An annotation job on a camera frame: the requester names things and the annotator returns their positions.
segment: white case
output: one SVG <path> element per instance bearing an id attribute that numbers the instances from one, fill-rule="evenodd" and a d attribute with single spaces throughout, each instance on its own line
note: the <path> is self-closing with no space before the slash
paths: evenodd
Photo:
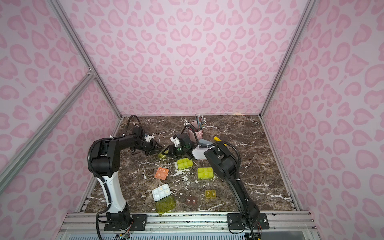
<path id="1" fill-rule="evenodd" d="M 215 146 L 212 146 L 210 148 L 207 147 L 196 147 L 192 150 L 192 155 L 196 160 L 206 160 L 206 156 L 204 155 L 204 152 L 208 149 L 214 148 Z"/>
<path id="2" fill-rule="evenodd" d="M 170 188 L 168 183 L 161 185 L 152 190 L 152 196 L 155 201 L 159 201 L 162 198 L 165 198 L 170 195 Z"/>

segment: metal extrusion bar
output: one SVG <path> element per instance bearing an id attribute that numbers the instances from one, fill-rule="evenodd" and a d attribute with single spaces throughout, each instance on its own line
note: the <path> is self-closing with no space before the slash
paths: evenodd
<path id="1" fill-rule="evenodd" d="M 6 169 L 0 175 L 0 194 L 11 183 L 13 178 L 19 173 L 29 158 L 44 142 L 50 132 L 56 127 L 68 109 L 75 103 L 77 98 L 86 89 L 91 80 L 95 79 L 93 71 L 90 71 L 73 91 L 56 107 L 55 111 L 42 125 L 36 130 L 33 137 L 24 145 L 23 149 L 17 153 L 11 160 Z"/>
<path id="2" fill-rule="evenodd" d="M 97 179 L 95 176 L 92 176 L 91 179 L 88 182 L 87 188 L 84 191 L 83 195 L 81 196 L 81 200 L 76 208 L 76 212 L 80 213 L 83 210 L 83 206 L 85 204 L 85 201 L 87 200 L 88 196 L 92 194 L 92 191 L 97 183 Z"/>
<path id="3" fill-rule="evenodd" d="M 266 138 L 268 140 L 268 143 L 269 143 L 269 146 L 271 146 L 271 150 L 272 150 L 272 154 L 273 156 L 275 157 L 275 160 L 276 160 L 276 164 L 277 164 L 277 167 L 279 168 L 279 171 L 280 171 L 280 174 L 281 174 L 281 178 L 284 182 L 284 185 L 285 185 L 285 188 L 287 189 L 287 192 L 290 194 L 290 197 L 293 201 L 293 204 L 295 206 L 296 209 L 303 209 L 303 206 L 301 205 L 300 201 L 298 200 L 297 196 L 296 196 L 296 193 L 295 193 L 295 190 L 291 184 L 291 181 L 288 177 L 288 173 L 286 172 L 285 168 L 284 168 L 284 164 L 280 158 L 280 155 L 277 151 L 277 148 L 275 146 L 275 143 L 272 141 L 272 137 L 271 135 L 269 134 L 268 132 L 268 129 L 265 125 L 265 122 L 264 122 L 264 119 L 263 118 L 260 118 L 260 121 L 262 123 L 262 126 L 264 128 L 264 132 L 265 132 L 265 135 L 266 135 Z"/>
<path id="4" fill-rule="evenodd" d="M 97 83 L 101 89 L 101 92 L 106 97 L 107 101 L 113 108 L 115 114 L 118 116 L 118 118 L 121 118 L 121 113 L 119 108 L 117 107 L 115 101 L 113 100 L 112 96 L 110 95 L 109 91 L 105 87 L 103 81 L 101 80 L 101 77 L 99 73 L 97 72 L 97 69 L 93 65 L 87 51 L 85 50 L 85 47 L 81 43 L 80 37 L 77 35 L 76 31 L 73 28 L 73 25 L 71 24 L 71 21 L 69 20 L 67 14 L 65 13 L 63 6 L 59 2 L 59 0 L 48 0 L 48 3 L 51 5 L 52 10 L 55 12 L 58 20 L 60 21 L 61 25 L 63 26 L 64 30 L 67 32 L 69 38 L 71 39 L 72 43 L 74 44 L 75 48 L 79 52 L 81 58 L 83 59 L 84 63 L 88 66 L 88 68 L 96 73 L 96 80 Z"/>
<path id="5" fill-rule="evenodd" d="M 147 214 L 146 229 L 136 233 L 225 233 L 228 232 L 227 214 L 236 212 L 170 212 L 164 215 Z M 267 211 L 269 230 L 263 231 L 317 231 L 316 224 L 308 211 Z M 92 234 L 95 233 L 96 214 L 67 214 L 60 234 Z"/>
<path id="6" fill-rule="evenodd" d="M 279 85 L 279 82 L 281 81 L 284 72 L 294 54 L 296 46 L 299 44 L 299 41 L 301 39 L 301 36 L 304 33 L 304 30 L 308 24 L 308 22 L 311 19 L 312 13 L 315 11 L 318 0 L 308 0 L 307 5 L 304 8 L 303 14 L 301 15 L 301 18 L 299 20 L 299 24 L 296 27 L 295 33 L 293 34 L 292 40 L 289 43 L 289 46 L 287 48 L 287 51 L 285 52 L 284 58 L 281 62 L 281 65 L 277 71 L 276 77 L 273 81 L 272 87 L 270 91 L 268 92 L 268 95 L 266 97 L 266 100 L 264 102 L 264 105 L 261 109 L 260 116 L 264 116 L 266 110 L 268 109 L 268 106 L 272 100 L 272 97 Z"/>

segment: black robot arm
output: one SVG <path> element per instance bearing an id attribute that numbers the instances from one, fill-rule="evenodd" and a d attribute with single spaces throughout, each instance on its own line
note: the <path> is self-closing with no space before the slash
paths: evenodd
<path id="1" fill-rule="evenodd" d="M 96 214 L 96 231 L 99 239 L 99 214 L 106 212 L 107 221 L 104 231 L 127 229 L 132 223 L 128 205 L 121 193 L 118 173 L 120 151 L 126 148 L 142 150 L 146 155 L 159 153 L 161 145 L 154 136 L 146 135 L 141 127 L 134 127 L 131 135 L 103 138 L 94 141 L 88 152 L 88 169 L 97 177 L 103 189 L 107 208 Z"/>
<path id="2" fill-rule="evenodd" d="M 242 222 L 244 226 L 250 227 L 250 225 L 252 225 L 252 227 L 254 227 L 257 224 L 256 219 L 260 215 L 260 210 L 250 198 L 243 182 L 240 180 L 240 159 L 235 158 L 224 143 L 216 142 L 208 147 L 213 145 L 215 145 L 215 147 L 205 151 L 204 155 L 217 176 L 229 185 L 236 198 L 238 210 L 243 214 Z"/>

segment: pink cup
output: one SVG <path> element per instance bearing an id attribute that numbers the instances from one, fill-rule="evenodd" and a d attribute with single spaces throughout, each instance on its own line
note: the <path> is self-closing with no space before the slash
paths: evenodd
<path id="1" fill-rule="evenodd" d="M 196 129 L 198 129 L 197 121 L 191 122 L 191 125 L 194 126 Z M 203 130 L 196 132 L 197 139 L 200 140 L 203 138 Z M 189 130 L 189 138 L 196 142 L 195 135 L 193 134 L 193 131 Z"/>

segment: brown marble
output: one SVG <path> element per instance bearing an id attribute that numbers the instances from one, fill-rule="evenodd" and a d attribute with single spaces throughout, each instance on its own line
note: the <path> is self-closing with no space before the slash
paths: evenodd
<path id="1" fill-rule="evenodd" d="M 192 120 L 194 117 L 140 117 L 140 121 L 147 133 L 154 133 L 156 140 L 167 146 L 171 144 L 169 138 L 181 132 L 184 118 Z M 122 122 L 118 136 L 123 133 L 127 119 Z M 204 139 L 214 142 L 214 137 L 217 136 L 232 143 L 239 150 L 242 157 L 242 180 L 260 210 L 293 210 L 258 116 L 206 116 L 206 119 Z M 121 190 L 131 212 L 155 212 L 151 191 L 165 183 L 169 184 L 177 204 L 172 212 L 237 210 L 235 198 L 224 181 L 216 175 L 212 180 L 197 178 L 197 168 L 209 166 L 206 160 L 194 160 L 192 168 L 180 172 L 175 167 L 175 159 L 159 159 L 157 154 L 131 155 L 130 150 L 126 149 L 121 151 Z M 169 169 L 166 180 L 154 178 L 154 170 L 158 167 Z M 205 199 L 204 191 L 207 189 L 215 189 L 217 198 Z M 198 198 L 196 206 L 185 204 L 187 195 Z M 95 213 L 102 210 L 105 207 L 104 199 L 101 187 L 97 184 L 86 212 Z"/>

